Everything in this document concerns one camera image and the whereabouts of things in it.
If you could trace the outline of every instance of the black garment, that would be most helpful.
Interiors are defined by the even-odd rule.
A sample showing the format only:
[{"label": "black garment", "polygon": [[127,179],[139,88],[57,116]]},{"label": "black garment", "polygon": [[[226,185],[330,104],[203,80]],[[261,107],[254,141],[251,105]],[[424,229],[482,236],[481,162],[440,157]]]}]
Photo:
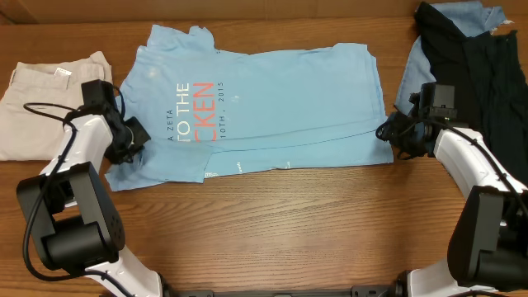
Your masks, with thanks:
[{"label": "black garment", "polygon": [[501,165],[528,185],[528,86],[516,32],[466,38],[425,2],[415,19],[431,73],[438,83],[455,86],[457,120],[480,131]]},{"label": "black garment", "polygon": [[528,85],[519,64],[516,31],[483,33],[468,39],[464,50],[486,145],[514,178],[528,185]]},{"label": "black garment", "polygon": [[464,54],[463,43],[467,38],[452,20],[425,2],[420,4],[414,18],[431,73],[439,84],[455,86],[457,121],[480,129],[479,105]]}]

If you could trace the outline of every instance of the beige cloth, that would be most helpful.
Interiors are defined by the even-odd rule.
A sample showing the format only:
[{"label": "beige cloth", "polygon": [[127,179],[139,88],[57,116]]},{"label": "beige cloth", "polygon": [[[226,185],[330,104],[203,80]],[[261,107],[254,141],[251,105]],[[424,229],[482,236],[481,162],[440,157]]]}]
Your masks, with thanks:
[{"label": "beige cloth", "polygon": [[[57,68],[71,72],[54,75]],[[112,83],[111,66],[102,52],[90,58],[61,64],[18,63],[0,101],[0,161],[50,160],[63,138],[63,124],[35,115],[23,107],[28,102],[54,103],[72,108],[83,104],[81,83],[94,79]],[[67,110],[33,106],[33,109],[65,117]]]}]

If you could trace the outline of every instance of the clothing label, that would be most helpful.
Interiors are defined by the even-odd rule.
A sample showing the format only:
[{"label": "clothing label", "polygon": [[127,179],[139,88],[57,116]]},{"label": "clothing label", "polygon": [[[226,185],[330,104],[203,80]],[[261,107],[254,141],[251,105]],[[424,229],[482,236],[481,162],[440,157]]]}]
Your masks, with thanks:
[{"label": "clothing label", "polygon": [[68,71],[66,69],[57,68],[57,70],[55,70],[55,73],[53,75],[55,75],[55,76],[70,76],[70,75],[72,75],[72,72]]}]

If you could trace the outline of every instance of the blue t-shirt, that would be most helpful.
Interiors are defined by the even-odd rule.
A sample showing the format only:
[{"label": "blue t-shirt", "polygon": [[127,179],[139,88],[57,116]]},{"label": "blue t-shirt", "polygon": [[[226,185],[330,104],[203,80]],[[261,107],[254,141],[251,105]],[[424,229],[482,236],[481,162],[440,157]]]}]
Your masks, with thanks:
[{"label": "blue t-shirt", "polygon": [[[357,44],[248,55],[215,49],[205,28],[185,34],[154,26],[121,91],[126,116],[136,116],[152,140],[133,164],[111,169],[113,189],[133,175],[202,182],[211,156],[213,167],[222,155],[278,156],[282,148],[365,134],[384,121],[375,58]],[[386,149],[378,159],[392,154]],[[232,174],[212,170],[210,176]]]}]

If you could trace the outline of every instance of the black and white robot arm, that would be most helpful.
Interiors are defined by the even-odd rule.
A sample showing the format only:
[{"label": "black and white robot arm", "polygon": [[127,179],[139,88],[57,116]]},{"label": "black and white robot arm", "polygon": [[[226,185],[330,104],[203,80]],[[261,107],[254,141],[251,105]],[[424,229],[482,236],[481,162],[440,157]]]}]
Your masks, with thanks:
[{"label": "black and white robot arm", "polygon": [[[436,120],[442,113],[454,116],[449,108],[452,102],[446,107],[445,98],[436,97],[446,93],[437,92],[442,86],[428,87],[415,98],[417,109],[411,115],[391,115],[376,134],[407,153],[436,157],[467,202],[448,257],[402,274],[383,296],[445,297],[471,290],[528,288],[528,274],[524,272],[528,271],[528,238],[524,235],[527,222],[518,215],[519,205],[510,195],[512,189],[505,186],[496,168],[479,151],[476,144],[491,155],[479,132],[428,126],[428,119]],[[64,127],[58,157],[38,177],[21,181],[17,188],[19,203],[29,220],[41,185],[53,178],[31,229],[40,260],[50,270],[64,269],[72,276],[90,277],[118,297],[176,296],[157,272],[145,267],[125,246],[120,216],[98,176],[104,157],[112,163],[129,162],[149,136],[134,118],[123,121],[111,85],[87,82],[82,85],[82,94],[85,107],[67,116],[77,130],[77,138],[57,173],[51,176],[72,136],[70,126]],[[427,107],[427,112],[419,109],[420,104]],[[506,179],[516,192],[526,195],[524,185],[509,175]],[[55,221],[54,214],[74,206],[78,206],[79,216]]]}]

